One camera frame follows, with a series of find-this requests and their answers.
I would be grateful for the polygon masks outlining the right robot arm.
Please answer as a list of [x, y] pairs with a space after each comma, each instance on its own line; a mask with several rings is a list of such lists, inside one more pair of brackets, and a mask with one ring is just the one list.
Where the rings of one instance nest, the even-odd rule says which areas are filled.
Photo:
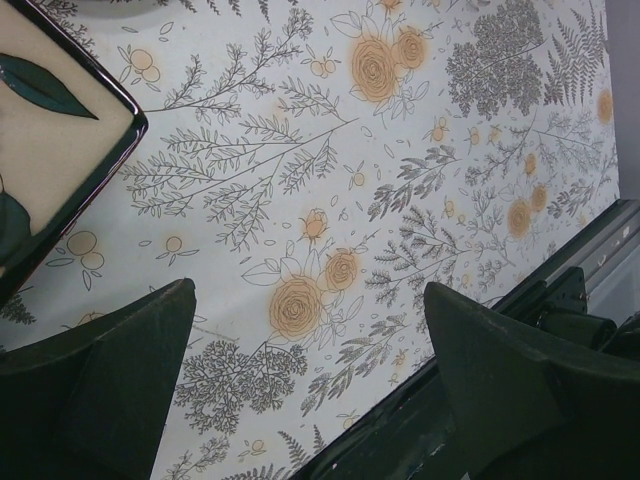
[[621, 325], [613, 320], [568, 309], [544, 311], [536, 327], [546, 333], [594, 351], [620, 356], [639, 356], [639, 313]]

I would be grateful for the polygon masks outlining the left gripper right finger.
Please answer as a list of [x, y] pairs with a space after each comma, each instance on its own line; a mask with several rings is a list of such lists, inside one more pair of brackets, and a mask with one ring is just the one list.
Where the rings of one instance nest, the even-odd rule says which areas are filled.
[[442, 284], [428, 329], [472, 479], [636, 479], [639, 363], [579, 346]]

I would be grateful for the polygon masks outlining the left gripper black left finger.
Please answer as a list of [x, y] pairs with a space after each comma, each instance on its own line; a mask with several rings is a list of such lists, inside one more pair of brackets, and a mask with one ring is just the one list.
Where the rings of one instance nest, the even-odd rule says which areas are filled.
[[149, 478], [195, 309], [184, 278], [2, 354], [2, 478]]

